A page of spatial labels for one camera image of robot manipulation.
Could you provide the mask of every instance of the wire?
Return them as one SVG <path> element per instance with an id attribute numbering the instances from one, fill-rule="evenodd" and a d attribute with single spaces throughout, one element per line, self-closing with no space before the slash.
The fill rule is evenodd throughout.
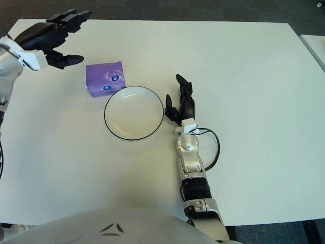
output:
<path id="1" fill-rule="evenodd" d="M 211 163 L 208 167 L 205 168 L 205 171 L 208 171 L 208 170 L 212 169 L 213 166 L 214 166 L 214 165 L 217 163 L 217 161 L 218 161 L 218 158 L 219 158 L 219 155 L 220 155 L 220 141 L 219 141 L 219 138 L 218 138 L 217 134 L 215 134 L 214 131 L 212 131 L 212 130 L 210 130 L 210 129 L 207 129 L 207 128 L 199 128 L 199 130 L 205 130 L 205 132 L 202 132 L 202 133 L 199 133 L 199 134 L 192 134 L 192 135 L 194 135 L 194 136 L 199 136 L 199 135 L 203 135 L 203 134 L 205 134 L 205 133 L 211 132 L 211 133 L 214 135 L 215 139 L 217 140 L 217 145 L 218 145 L 217 154 L 215 155 L 215 158 L 214 158 L 214 160 L 212 161 L 212 163 Z"/>
<path id="2" fill-rule="evenodd" d="M 182 199 L 183 199 L 183 202 L 185 202 L 185 198 L 184 198 L 184 196 L 183 196 L 183 185 L 181 185 L 181 189 L 180 189 L 180 192 L 181 192 L 181 197 L 182 197 Z"/>
<path id="3" fill-rule="evenodd" d="M 2 172 L 4 170 L 4 151 L 2 149 L 2 145 L 1 145 L 1 141 L 0 141 L 0 179 L 1 179 L 1 176 L 2 176 Z"/>

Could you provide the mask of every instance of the purple box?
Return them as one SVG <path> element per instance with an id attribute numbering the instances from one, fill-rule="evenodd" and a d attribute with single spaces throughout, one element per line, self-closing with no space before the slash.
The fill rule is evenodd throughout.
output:
<path id="1" fill-rule="evenodd" d="M 125 88 L 122 62 L 87 65 L 86 88 L 93 98 L 113 95 Z"/>

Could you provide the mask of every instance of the floor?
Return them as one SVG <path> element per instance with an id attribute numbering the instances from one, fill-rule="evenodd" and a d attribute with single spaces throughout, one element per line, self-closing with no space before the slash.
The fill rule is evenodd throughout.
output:
<path id="1" fill-rule="evenodd" d="M 48 18 L 70 8 L 93 10 L 93 19 L 287 22 L 300 34 L 325 36 L 325 6 L 319 0 L 1 0 L 0 25 Z M 325 243 L 325 219 L 231 229 L 249 244 Z"/>

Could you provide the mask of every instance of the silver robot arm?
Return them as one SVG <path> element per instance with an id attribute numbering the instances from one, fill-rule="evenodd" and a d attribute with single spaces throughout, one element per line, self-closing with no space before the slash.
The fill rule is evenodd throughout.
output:
<path id="1" fill-rule="evenodd" d="M 199 133 L 193 118 L 182 120 L 175 133 L 179 155 L 178 170 L 184 195 L 185 215 L 188 222 L 217 241 L 227 241 L 229 236 L 212 198 L 207 175 L 199 156 Z"/>
<path id="2" fill-rule="evenodd" d="M 43 51 L 26 51 L 9 35 L 0 38 L 0 111 L 7 110 L 14 82 L 24 68 L 36 71 L 47 65 Z"/>

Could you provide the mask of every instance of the white table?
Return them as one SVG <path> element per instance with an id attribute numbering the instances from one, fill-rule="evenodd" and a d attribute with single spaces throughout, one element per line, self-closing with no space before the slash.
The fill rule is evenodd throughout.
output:
<path id="1" fill-rule="evenodd" d="M 325 37 L 300 35 L 300 39 L 325 71 Z"/>
<path id="2" fill-rule="evenodd" d="M 17 36 L 39 20 L 19 20 Z M 122 61 L 127 85 L 177 107 L 177 73 L 193 83 L 197 122 L 220 138 L 208 171 L 226 225 L 325 217 L 325 73 L 288 24 L 90 20 L 58 48 L 85 61 L 24 71 L 2 126 L 0 222 L 42 224 L 76 212 L 138 206 L 182 219 L 175 125 L 116 138 L 108 97 L 85 90 L 87 64 Z M 200 136 L 205 164 L 215 154 Z"/>

